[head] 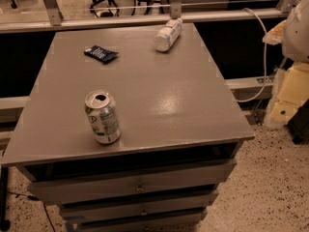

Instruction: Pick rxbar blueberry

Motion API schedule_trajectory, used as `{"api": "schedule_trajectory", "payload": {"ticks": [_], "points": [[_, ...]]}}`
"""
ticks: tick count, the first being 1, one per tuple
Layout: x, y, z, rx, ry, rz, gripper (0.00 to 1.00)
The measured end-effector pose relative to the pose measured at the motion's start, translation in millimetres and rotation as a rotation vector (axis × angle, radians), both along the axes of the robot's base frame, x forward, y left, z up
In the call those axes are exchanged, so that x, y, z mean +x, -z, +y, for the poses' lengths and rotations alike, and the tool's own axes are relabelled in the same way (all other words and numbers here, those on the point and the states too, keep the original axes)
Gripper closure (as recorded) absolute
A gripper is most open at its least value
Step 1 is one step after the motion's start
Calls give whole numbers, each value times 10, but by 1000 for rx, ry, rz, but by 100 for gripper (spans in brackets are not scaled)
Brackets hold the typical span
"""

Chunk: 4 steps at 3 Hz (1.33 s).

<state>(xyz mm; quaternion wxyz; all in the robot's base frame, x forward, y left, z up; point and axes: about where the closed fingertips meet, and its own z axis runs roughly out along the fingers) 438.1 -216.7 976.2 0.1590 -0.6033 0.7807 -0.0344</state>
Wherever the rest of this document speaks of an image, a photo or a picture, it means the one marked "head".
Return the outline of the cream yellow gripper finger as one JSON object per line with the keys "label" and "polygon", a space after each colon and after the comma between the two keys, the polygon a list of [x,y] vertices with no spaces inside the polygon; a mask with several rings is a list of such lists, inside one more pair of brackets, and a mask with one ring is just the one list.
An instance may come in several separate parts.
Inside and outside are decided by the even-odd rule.
{"label": "cream yellow gripper finger", "polygon": [[267,105],[264,125],[278,129],[288,124],[309,100],[309,64],[293,63],[274,77],[272,97]]}

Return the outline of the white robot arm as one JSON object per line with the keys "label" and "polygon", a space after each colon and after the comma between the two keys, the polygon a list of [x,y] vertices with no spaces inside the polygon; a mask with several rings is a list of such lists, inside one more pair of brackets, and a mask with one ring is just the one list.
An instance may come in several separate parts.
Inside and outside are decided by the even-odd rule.
{"label": "white robot arm", "polygon": [[286,20],[264,35],[263,42],[281,44],[283,56],[293,61],[286,71],[276,72],[264,119],[265,126],[278,129],[309,100],[309,0],[301,0]]}

